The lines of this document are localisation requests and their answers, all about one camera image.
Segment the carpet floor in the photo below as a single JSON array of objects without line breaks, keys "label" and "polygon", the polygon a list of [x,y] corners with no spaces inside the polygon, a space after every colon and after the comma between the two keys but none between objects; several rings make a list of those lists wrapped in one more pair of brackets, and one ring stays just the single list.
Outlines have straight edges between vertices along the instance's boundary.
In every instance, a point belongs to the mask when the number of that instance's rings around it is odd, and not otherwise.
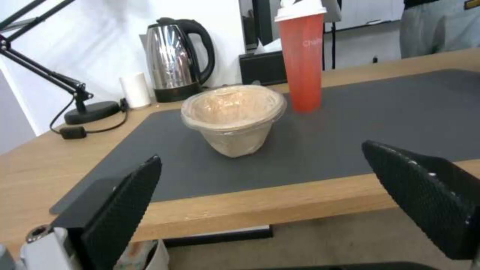
[{"label": "carpet floor", "polygon": [[171,270],[255,269],[410,261],[467,270],[435,247],[400,209],[273,226],[274,237],[168,250]]}]

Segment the lamp base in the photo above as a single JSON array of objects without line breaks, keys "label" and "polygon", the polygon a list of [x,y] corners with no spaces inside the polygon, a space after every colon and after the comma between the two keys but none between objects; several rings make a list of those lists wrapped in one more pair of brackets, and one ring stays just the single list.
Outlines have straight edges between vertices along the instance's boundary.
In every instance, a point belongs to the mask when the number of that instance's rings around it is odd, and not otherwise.
[{"label": "lamp base", "polygon": [[69,125],[93,122],[114,115],[120,111],[118,103],[114,101],[103,101],[86,105],[86,111],[79,113],[77,109],[68,111],[64,118]]}]

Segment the white cup lid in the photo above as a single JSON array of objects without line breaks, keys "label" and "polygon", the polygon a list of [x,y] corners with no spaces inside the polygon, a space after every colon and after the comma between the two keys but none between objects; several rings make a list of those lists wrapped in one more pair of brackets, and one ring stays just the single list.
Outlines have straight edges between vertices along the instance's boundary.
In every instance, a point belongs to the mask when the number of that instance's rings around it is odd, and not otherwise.
[{"label": "white cup lid", "polygon": [[275,17],[276,22],[327,12],[321,0],[301,0],[297,3],[295,0],[282,0],[280,6]]}]

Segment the paper bowl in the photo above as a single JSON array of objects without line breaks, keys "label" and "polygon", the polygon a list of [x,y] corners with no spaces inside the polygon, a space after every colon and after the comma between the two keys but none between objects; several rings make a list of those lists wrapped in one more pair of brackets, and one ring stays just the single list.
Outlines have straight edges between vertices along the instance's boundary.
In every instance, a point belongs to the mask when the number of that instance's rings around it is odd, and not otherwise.
[{"label": "paper bowl", "polygon": [[254,153],[285,111],[283,95],[263,86],[229,86],[188,98],[183,122],[228,157]]}]

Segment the white roll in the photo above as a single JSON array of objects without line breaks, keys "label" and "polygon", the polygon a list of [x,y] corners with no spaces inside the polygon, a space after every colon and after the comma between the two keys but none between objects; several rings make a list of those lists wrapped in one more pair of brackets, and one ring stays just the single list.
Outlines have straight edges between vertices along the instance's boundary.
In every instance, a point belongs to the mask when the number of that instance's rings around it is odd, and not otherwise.
[{"label": "white roll", "polygon": [[150,95],[143,72],[120,77],[120,84],[130,108],[140,109],[150,105]]}]

